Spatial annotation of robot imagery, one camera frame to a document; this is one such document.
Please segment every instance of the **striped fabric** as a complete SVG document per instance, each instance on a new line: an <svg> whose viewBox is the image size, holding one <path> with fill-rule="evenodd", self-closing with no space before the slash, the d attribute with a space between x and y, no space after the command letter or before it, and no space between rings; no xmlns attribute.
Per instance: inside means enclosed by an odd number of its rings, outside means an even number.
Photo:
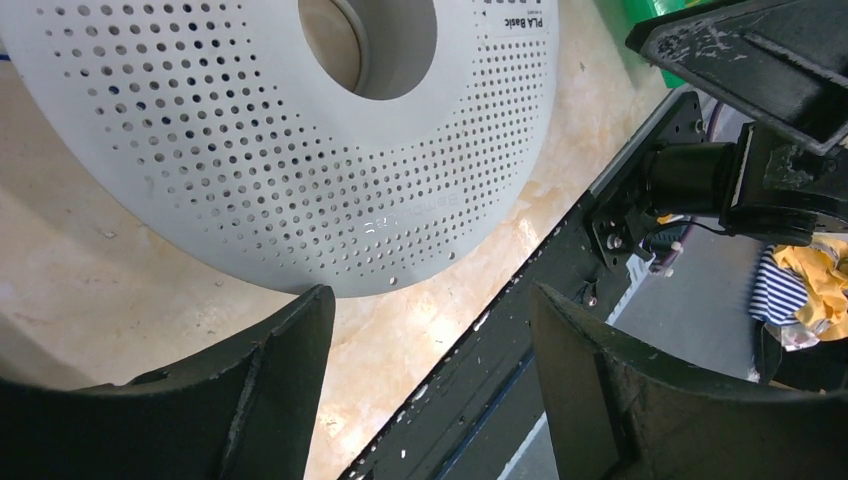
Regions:
<svg viewBox="0 0 848 480"><path fill-rule="evenodd" d="M749 313L755 319L777 326L798 323L795 312L807 303L804 280L792 270L783 269L774 262L775 245L763 251Z"/></svg>

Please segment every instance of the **table surface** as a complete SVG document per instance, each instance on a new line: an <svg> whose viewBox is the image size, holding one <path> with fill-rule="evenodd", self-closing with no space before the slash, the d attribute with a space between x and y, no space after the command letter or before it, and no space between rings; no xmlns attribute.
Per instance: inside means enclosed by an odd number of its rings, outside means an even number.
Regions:
<svg viewBox="0 0 848 480"><path fill-rule="evenodd" d="M306 478L346 467L668 90L623 47L619 2L560 1L553 119L507 218L450 269L338 302ZM194 260L76 161L14 66L0 65L0 375L60 389L125 383L293 297Z"/></svg>

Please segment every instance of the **yellow part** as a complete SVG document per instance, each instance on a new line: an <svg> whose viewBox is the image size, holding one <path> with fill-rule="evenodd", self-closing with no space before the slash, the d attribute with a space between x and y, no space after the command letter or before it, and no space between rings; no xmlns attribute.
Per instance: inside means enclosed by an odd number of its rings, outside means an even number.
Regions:
<svg viewBox="0 0 848 480"><path fill-rule="evenodd" d="M822 320L830 327L818 337L824 341L848 337L848 243L816 236L809 247L780 246L774 260L781 268L791 268L804 278L807 304L795 317L815 332Z"/></svg>

